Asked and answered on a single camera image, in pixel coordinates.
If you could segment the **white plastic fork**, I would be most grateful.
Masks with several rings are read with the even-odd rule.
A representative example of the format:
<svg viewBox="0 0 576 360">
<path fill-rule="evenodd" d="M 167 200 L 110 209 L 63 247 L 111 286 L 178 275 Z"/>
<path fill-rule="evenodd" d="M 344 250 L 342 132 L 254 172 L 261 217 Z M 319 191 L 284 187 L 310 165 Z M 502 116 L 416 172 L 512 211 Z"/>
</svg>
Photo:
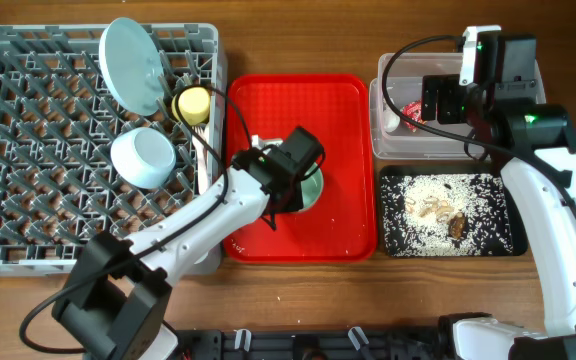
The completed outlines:
<svg viewBox="0 0 576 360">
<path fill-rule="evenodd" d="M 196 132 L 196 136 L 192 138 L 192 143 L 195 148 L 196 154 L 196 177 L 197 177 L 197 191 L 198 194 L 203 194 L 209 187 L 209 177 L 207 173 L 207 151 L 203 144 L 201 143 L 201 139 L 206 140 L 206 125 L 199 124 L 193 127 L 193 130 Z"/>
</svg>

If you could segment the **red snack wrapper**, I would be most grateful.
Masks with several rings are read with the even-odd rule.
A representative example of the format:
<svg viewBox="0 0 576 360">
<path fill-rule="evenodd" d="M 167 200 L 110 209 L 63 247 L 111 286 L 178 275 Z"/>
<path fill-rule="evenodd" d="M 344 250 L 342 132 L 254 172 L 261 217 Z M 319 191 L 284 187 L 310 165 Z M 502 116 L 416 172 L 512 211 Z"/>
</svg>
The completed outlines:
<svg viewBox="0 0 576 360">
<path fill-rule="evenodd" d="M 401 108 L 401 112 L 408 118 L 410 118 L 414 125 L 407 123 L 406 126 L 412 131 L 416 132 L 418 130 L 417 124 L 425 125 L 426 121 L 422 119 L 422 101 L 416 100 L 411 102 Z"/>
</svg>

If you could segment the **white napkin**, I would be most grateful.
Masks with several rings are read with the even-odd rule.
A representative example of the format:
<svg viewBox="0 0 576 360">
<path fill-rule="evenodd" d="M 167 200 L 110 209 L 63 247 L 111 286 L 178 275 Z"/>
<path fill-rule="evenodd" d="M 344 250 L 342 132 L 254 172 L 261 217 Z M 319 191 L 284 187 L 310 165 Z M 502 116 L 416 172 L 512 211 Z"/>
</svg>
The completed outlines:
<svg viewBox="0 0 576 360">
<path fill-rule="evenodd" d="M 382 111 L 382 126 L 386 133 L 393 133 L 398 129 L 400 125 L 400 117 L 392 111 L 392 109 L 383 102 Z"/>
</svg>

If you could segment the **light blue small bowl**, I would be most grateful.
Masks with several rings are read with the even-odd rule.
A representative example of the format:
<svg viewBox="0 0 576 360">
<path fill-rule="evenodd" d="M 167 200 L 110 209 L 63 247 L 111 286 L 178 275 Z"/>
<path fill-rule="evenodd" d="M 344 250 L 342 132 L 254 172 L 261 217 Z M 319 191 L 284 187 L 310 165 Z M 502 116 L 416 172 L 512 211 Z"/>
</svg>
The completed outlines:
<svg viewBox="0 0 576 360">
<path fill-rule="evenodd" d="M 162 186 L 176 162 L 172 142 L 147 127 L 135 128 L 117 137 L 111 144 L 110 158 L 124 180 L 144 189 Z"/>
</svg>

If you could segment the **yellow plastic cup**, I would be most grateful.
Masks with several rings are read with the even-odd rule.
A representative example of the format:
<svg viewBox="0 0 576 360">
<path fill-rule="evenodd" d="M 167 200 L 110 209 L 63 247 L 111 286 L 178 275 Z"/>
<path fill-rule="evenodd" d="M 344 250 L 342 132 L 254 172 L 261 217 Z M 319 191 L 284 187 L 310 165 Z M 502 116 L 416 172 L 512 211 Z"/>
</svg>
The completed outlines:
<svg viewBox="0 0 576 360">
<path fill-rule="evenodd" d="M 192 87 L 175 95 L 171 110 L 177 121 L 184 119 L 190 126 L 196 126 L 209 118 L 210 93 L 203 87 Z"/>
</svg>

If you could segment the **white plastic spoon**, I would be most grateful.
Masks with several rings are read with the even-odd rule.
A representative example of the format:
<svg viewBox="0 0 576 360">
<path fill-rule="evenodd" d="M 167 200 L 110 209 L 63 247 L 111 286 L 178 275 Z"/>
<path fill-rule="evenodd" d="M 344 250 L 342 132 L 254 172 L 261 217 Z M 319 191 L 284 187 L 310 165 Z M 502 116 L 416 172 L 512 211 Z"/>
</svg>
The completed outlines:
<svg viewBox="0 0 576 360">
<path fill-rule="evenodd" d="M 208 124 L 205 125 L 205 127 L 204 127 L 204 133 L 203 133 L 203 134 L 204 134 L 204 139 L 205 139 L 206 143 L 208 144 L 208 146 L 209 146 L 210 148 L 212 148 L 212 145 L 211 145 L 211 143 L 210 143 L 210 139 L 211 139 L 211 137 L 210 137 L 210 135 L 211 135 L 210 125 L 211 125 L 210 123 L 208 123 Z"/>
</svg>

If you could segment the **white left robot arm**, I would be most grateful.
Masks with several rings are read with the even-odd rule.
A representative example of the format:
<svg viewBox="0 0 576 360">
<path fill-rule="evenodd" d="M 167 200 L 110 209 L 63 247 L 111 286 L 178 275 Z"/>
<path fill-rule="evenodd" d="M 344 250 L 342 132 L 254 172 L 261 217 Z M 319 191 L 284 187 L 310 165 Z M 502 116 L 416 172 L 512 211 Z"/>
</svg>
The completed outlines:
<svg viewBox="0 0 576 360">
<path fill-rule="evenodd" d="M 167 359 L 179 341 L 164 323 L 173 287 L 209 250 L 260 218 L 302 205 L 301 182 L 324 150 L 304 129 L 251 147 L 202 195 L 159 223 L 84 248 L 52 316 L 94 359 Z"/>
</svg>

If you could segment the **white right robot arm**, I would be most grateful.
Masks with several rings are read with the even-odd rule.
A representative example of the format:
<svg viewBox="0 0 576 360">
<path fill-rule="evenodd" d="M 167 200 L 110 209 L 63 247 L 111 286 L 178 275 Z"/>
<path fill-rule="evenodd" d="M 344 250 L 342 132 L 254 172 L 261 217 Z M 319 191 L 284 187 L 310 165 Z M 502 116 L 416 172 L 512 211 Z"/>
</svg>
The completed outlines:
<svg viewBox="0 0 576 360">
<path fill-rule="evenodd" d="M 545 330 L 492 317 L 448 319 L 458 359 L 576 359 L 576 131 L 568 112 L 537 100 L 536 40 L 497 25 L 457 37 L 455 75 L 428 76 L 422 116 L 465 123 L 485 148 L 519 212 L 537 265 Z"/>
</svg>

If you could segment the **light blue plate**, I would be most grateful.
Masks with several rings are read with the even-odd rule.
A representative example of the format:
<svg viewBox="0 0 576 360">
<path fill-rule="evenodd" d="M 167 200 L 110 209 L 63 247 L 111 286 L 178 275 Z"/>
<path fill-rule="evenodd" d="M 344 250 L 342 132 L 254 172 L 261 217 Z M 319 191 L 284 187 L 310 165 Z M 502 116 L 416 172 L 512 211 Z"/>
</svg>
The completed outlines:
<svg viewBox="0 0 576 360">
<path fill-rule="evenodd" d="M 99 66 L 114 100 L 129 112 L 150 116 L 164 96 L 163 66 L 148 32 L 130 18 L 117 18 L 103 31 Z"/>
</svg>

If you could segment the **green bowl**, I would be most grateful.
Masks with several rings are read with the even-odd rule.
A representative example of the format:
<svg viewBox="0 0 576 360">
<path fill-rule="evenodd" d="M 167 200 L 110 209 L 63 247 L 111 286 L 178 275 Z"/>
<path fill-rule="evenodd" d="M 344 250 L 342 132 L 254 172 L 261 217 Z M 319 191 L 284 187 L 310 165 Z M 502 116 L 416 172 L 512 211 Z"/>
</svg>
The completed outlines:
<svg viewBox="0 0 576 360">
<path fill-rule="evenodd" d="M 312 176 L 301 182 L 302 206 L 298 212 L 304 212 L 314 206 L 324 190 L 324 178 L 322 171 L 317 169 Z"/>
</svg>

